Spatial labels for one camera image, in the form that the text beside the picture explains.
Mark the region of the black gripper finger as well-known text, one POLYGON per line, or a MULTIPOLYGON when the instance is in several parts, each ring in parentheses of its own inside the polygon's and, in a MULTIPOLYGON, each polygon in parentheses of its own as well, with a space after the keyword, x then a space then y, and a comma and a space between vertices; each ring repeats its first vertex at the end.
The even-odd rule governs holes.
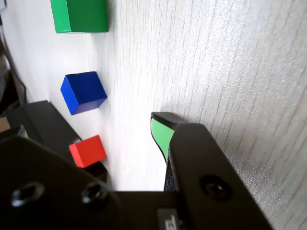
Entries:
POLYGON ((174 178, 189 230, 269 230, 271 225, 208 129, 151 113, 151 133, 174 178))
POLYGON ((0 227, 3 230, 124 230, 105 183, 21 135, 0 134, 0 227))

